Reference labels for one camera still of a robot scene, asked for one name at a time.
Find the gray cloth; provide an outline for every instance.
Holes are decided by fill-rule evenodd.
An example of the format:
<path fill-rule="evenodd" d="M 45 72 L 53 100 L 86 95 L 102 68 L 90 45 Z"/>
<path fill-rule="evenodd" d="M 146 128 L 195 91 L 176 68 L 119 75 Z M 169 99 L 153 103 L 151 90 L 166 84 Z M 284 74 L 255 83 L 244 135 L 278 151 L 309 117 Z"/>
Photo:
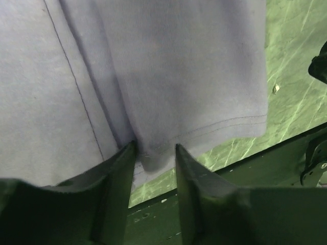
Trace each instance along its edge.
<path fill-rule="evenodd" d="M 0 176 L 54 184 L 136 139 L 138 186 L 176 143 L 262 135 L 265 4 L 0 0 Z"/>

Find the garment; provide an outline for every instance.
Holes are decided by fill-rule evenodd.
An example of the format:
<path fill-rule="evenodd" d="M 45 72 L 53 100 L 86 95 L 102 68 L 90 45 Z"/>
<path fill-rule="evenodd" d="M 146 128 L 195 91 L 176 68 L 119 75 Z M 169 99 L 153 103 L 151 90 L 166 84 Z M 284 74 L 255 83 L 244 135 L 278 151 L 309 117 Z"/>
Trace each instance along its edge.
<path fill-rule="evenodd" d="M 176 143 L 262 135 L 265 4 L 0 0 L 0 175 L 55 184 L 135 139 L 138 186 Z"/>

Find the black plastic object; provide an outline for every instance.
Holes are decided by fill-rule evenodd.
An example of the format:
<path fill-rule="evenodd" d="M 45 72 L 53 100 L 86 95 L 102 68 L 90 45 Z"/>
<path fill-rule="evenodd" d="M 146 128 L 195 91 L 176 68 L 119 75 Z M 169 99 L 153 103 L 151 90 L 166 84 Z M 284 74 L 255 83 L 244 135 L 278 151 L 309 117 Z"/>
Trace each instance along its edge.
<path fill-rule="evenodd" d="M 183 245 L 326 244 L 327 189 L 239 188 L 176 146 Z"/>
<path fill-rule="evenodd" d="M 123 244 L 135 159 L 132 142 L 58 186 L 0 179 L 0 244 Z"/>
<path fill-rule="evenodd" d="M 315 79 L 327 84 L 327 42 L 321 48 L 319 56 L 312 59 L 308 72 Z"/>

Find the green marble surface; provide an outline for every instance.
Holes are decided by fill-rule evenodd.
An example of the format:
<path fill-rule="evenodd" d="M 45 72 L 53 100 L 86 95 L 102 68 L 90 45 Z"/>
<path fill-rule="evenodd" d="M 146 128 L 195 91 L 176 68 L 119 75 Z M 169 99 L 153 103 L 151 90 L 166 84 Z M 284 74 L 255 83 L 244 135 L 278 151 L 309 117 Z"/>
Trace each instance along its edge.
<path fill-rule="evenodd" d="M 327 86 L 308 74 L 327 41 L 326 0 L 267 0 L 267 132 L 238 138 L 198 159 L 215 171 L 327 121 Z M 279 86 L 274 94 L 273 88 Z M 175 169 L 133 191 L 130 207 L 176 188 Z"/>

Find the cloth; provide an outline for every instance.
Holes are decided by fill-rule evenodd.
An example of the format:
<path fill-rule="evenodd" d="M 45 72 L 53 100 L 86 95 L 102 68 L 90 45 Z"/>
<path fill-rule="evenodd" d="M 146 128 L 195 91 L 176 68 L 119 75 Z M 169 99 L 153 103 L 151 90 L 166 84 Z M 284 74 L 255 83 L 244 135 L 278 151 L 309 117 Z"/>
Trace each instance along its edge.
<path fill-rule="evenodd" d="M 264 134 L 264 0 L 0 0 L 0 176 L 56 184 L 131 140 L 134 185 Z"/>

